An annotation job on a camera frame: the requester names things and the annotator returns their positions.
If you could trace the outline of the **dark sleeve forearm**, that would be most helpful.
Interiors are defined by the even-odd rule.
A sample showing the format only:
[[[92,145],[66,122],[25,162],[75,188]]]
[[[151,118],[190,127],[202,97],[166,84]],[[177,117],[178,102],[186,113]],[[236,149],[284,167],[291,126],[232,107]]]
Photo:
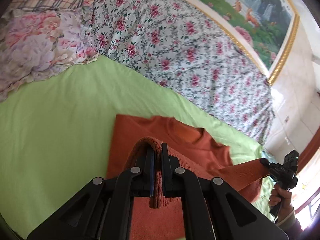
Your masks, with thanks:
[[[303,232],[298,219],[295,217],[295,211],[292,210],[284,219],[277,218],[276,225],[283,230],[290,240],[298,239]]]

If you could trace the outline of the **person's right hand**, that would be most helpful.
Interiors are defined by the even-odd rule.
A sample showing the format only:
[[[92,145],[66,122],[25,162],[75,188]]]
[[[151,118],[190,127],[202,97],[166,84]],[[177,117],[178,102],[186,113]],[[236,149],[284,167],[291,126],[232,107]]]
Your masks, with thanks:
[[[291,191],[284,190],[276,183],[271,191],[269,198],[269,207],[274,207],[277,204],[281,204],[278,212],[278,222],[281,222],[286,217],[288,217],[294,210],[292,206],[292,193]]]

